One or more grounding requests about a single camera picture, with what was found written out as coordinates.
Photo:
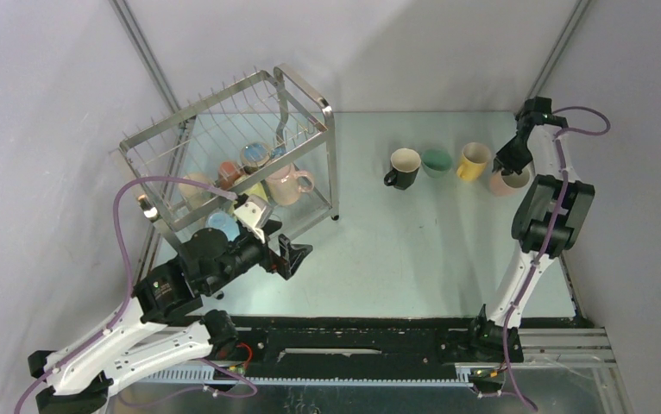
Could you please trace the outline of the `mint green mug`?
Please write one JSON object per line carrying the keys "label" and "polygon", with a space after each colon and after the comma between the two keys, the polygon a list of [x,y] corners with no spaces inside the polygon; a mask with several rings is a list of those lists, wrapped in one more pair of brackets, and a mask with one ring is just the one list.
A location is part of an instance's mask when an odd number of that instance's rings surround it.
{"label": "mint green mug", "polygon": [[422,167],[425,173],[439,179],[445,176],[452,168],[453,159],[447,151],[428,149],[421,154]]}

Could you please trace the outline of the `yellow mug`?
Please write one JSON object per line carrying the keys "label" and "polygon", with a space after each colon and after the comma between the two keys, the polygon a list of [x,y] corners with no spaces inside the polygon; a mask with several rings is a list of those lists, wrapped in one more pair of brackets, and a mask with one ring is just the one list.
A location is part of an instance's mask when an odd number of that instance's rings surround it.
{"label": "yellow mug", "polygon": [[463,147],[456,175],[463,181],[472,182],[479,179],[492,158],[490,149],[480,143],[471,142]]}

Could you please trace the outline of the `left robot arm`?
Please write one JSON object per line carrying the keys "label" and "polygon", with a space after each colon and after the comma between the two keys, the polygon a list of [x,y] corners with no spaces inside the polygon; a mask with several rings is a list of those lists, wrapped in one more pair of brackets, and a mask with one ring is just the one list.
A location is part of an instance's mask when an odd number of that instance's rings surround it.
{"label": "left robot arm", "polygon": [[278,235],[280,250],[243,229],[231,241],[219,230],[197,231],[177,255],[155,267],[107,321],[61,351],[28,357],[31,375],[45,388],[35,397],[40,413],[93,413],[112,396],[152,373],[204,357],[227,359],[237,348],[236,326],[224,310],[210,310],[162,340],[142,340],[201,308],[202,298],[255,266],[290,279],[312,252]]}

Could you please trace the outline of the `light blue mug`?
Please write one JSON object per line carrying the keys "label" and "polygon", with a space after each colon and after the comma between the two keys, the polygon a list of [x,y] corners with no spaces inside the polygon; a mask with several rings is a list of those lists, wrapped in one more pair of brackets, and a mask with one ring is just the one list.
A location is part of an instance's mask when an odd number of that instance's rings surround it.
{"label": "light blue mug", "polygon": [[205,224],[208,228],[223,232],[229,242],[234,241],[240,235],[240,229],[236,219],[223,210],[212,212]]}

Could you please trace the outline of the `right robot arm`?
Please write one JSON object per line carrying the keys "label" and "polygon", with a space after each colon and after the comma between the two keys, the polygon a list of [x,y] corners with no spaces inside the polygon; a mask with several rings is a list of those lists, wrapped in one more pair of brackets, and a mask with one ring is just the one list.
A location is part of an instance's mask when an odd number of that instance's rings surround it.
{"label": "right robot arm", "polygon": [[492,304],[482,306],[466,338],[479,361],[503,361],[513,352],[523,310],[544,270],[571,249],[594,200],[595,188],[582,182],[564,145],[565,117],[548,97],[527,99],[515,116],[516,133],[494,157],[503,179],[530,173],[528,190],[513,216],[517,245]]}

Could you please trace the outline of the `pink faceted mug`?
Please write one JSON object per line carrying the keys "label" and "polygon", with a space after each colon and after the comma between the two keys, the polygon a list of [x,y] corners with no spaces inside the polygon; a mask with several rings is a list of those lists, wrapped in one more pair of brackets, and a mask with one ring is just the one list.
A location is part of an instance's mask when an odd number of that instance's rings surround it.
{"label": "pink faceted mug", "polygon": [[525,189],[531,180],[532,169],[530,166],[526,166],[521,173],[512,172],[509,175],[496,171],[488,181],[488,189],[495,196],[504,197]]}

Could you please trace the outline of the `black mug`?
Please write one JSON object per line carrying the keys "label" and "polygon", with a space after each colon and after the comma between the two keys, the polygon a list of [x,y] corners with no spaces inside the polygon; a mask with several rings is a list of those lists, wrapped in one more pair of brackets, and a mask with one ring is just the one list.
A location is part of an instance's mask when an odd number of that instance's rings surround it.
{"label": "black mug", "polygon": [[415,182],[421,167],[421,157],[413,149],[399,148],[390,156],[390,167],[383,179],[384,185],[404,191]]}

